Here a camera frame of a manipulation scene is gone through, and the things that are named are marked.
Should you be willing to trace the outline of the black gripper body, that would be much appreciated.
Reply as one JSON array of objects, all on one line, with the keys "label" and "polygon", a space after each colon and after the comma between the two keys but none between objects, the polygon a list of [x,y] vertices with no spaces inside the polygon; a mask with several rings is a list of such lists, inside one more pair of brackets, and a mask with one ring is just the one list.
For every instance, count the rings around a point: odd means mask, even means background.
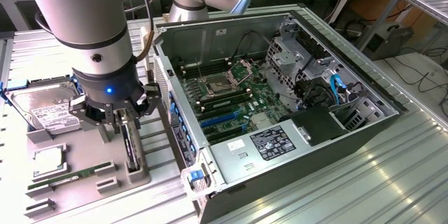
[{"label": "black gripper body", "polygon": [[87,74],[73,69],[73,74],[88,99],[93,102],[117,103],[125,99],[136,102],[144,93],[143,84],[137,78],[135,56],[112,73]]}]

